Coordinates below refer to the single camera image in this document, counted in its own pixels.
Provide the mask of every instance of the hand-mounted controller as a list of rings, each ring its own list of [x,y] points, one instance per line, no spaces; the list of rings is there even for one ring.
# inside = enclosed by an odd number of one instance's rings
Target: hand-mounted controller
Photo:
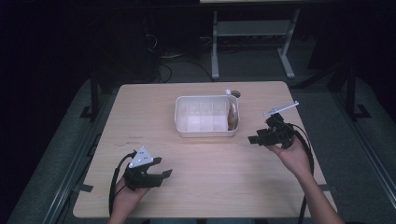
[[[123,175],[128,189],[147,189],[159,187],[165,178],[172,174],[172,170],[164,171],[160,175],[149,175],[147,170],[150,166],[159,164],[163,158],[152,158],[144,147],[132,154],[134,158],[125,168]]]
[[[149,167],[160,163],[162,158],[152,158],[145,147],[141,147],[139,151],[134,151],[126,155],[120,161],[119,166],[114,171],[113,179],[111,180],[110,192],[108,195],[108,211],[110,215],[113,212],[114,199],[118,194],[115,190],[120,167],[127,158],[132,158],[132,161],[128,163],[128,166],[125,168],[125,173],[123,174],[125,186],[128,189],[136,190],[159,187],[163,183],[163,180],[172,174],[172,170],[167,170],[160,175],[149,175]]]
[[[265,122],[269,129],[260,129],[256,136],[249,136],[250,144],[259,144],[259,146],[282,144],[282,148],[285,149],[291,146],[291,138],[295,133],[291,124],[283,122],[279,113],[271,115]]]

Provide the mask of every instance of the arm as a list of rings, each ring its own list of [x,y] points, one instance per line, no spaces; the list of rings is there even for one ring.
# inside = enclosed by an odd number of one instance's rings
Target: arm
[[[149,189],[137,189],[135,191],[125,186],[125,180],[122,177],[116,185],[116,195],[113,203],[113,213],[111,214],[108,224],[125,223],[129,215],[136,209],[140,200],[149,192]]]
[[[267,148],[273,151],[296,176],[305,193],[306,202],[315,223],[344,223],[311,175],[304,147],[296,136],[293,137],[293,145],[288,149],[277,146]]]

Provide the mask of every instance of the white plastic bin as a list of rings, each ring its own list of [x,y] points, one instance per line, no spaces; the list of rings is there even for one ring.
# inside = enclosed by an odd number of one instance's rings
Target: white plastic bin
[[[234,136],[228,116],[234,106],[239,123],[238,102],[234,96],[180,96],[176,100],[175,124],[182,137]]]

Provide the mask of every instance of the hand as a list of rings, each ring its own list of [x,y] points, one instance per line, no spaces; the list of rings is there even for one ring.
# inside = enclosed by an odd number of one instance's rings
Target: hand
[[[267,148],[274,152],[286,168],[288,168],[297,178],[305,175],[311,175],[308,157],[304,151],[303,144],[295,135],[291,140],[293,141],[293,144],[287,149],[277,146],[268,146]]]
[[[116,185],[116,195],[113,203],[113,213],[108,221],[110,224],[124,223],[126,218],[136,209],[140,200],[150,189],[136,189],[135,191],[125,187],[125,179],[122,177]]]

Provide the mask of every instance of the white tag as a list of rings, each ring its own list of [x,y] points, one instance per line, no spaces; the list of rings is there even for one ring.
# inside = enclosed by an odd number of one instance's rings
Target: white tag
[[[129,168],[134,168],[138,167],[141,165],[146,165],[148,163],[153,162],[154,158],[151,157],[149,152],[146,150],[145,147],[141,147],[136,155],[134,156],[134,159],[129,163]]]

